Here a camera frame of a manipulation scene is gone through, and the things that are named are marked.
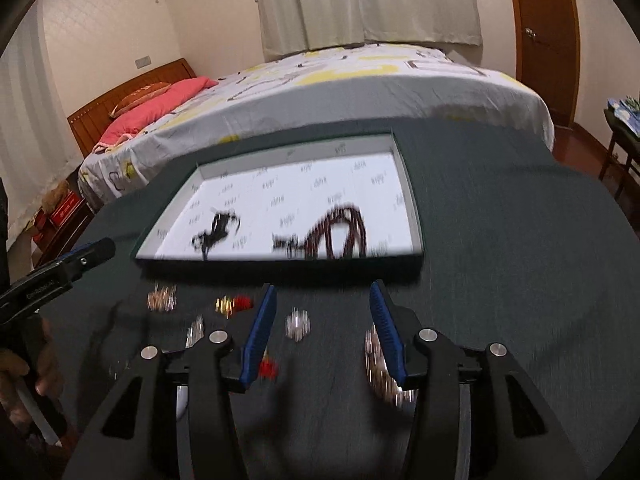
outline wall switch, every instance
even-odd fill
[[[151,58],[149,56],[141,57],[136,60],[136,66],[138,68],[142,68],[143,66],[148,66],[151,64]]]

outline human hand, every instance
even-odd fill
[[[40,351],[36,372],[38,380],[36,391],[41,396],[57,399],[62,393],[64,381],[58,367],[58,359],[51,342],[49,324],[42,323],[46,345]],[[15,389],[15,380],[29,373],[29,365],[19,356],[7,349],[0,349],[0,404],[9,420],[22,433],[26,434],[31,424],[31,415],[27,412]]]

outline white curtain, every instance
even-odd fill
[[[258,0],[267,59],[366,41],[482,44],[476,0]]]
[[[53,83],[36,1],[0,57],[0,176],[9,199],[9,239],[43,195],[82,162]]]

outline door frame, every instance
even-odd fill
[[[522,16],[520,13],[520,0],[513,1],[513,17],[516,28],[516,79],[522,81]],[[574,123],[575,109],[578,103],[578,90],[580,88],[580,20],[578,18],[578,6],[575,0],[571,0],[574,23],[575,23],[575,83],[574,83],[574,98],[571,107],[571,114],[569,116],[570,124]]]

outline pink blanket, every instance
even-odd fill
[[[217,81],[212,81],[206,76],[183,79],[172,84],[164,94],[136,106],[114,120],[102,134],[92,153],[106,152],[133,139],[151,123],[175,110],[205,88],[211,88],[217,84]]]

